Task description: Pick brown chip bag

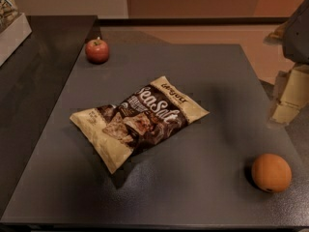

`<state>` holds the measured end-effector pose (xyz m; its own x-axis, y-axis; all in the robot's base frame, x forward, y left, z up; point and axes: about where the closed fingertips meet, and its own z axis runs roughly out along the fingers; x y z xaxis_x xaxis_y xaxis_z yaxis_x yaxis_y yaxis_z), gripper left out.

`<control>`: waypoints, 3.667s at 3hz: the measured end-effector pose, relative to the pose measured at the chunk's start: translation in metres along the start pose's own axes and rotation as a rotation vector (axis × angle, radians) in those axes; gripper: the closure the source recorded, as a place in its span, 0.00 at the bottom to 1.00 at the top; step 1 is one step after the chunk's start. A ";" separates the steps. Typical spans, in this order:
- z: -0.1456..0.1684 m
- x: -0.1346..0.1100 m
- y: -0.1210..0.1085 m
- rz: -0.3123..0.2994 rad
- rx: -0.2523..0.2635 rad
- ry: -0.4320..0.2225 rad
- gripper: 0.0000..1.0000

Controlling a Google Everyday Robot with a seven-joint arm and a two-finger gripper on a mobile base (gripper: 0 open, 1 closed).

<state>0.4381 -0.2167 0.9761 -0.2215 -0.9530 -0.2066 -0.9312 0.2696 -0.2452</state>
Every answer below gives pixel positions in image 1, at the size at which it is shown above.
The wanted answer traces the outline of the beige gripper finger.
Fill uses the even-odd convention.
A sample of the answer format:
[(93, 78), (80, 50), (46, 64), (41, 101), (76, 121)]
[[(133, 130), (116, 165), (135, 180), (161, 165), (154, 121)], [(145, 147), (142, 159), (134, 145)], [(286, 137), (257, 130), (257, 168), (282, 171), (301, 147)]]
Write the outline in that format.
[(281, 41), (286, 30), (287, 23), (279, 25), (273, 32), (268, 34), (268, 38), (271, 40)]
[(309, 66), (295, 64), (288, 72), (279, 72), (273, 89), (270, 120), (289, 125), (308, 103)]

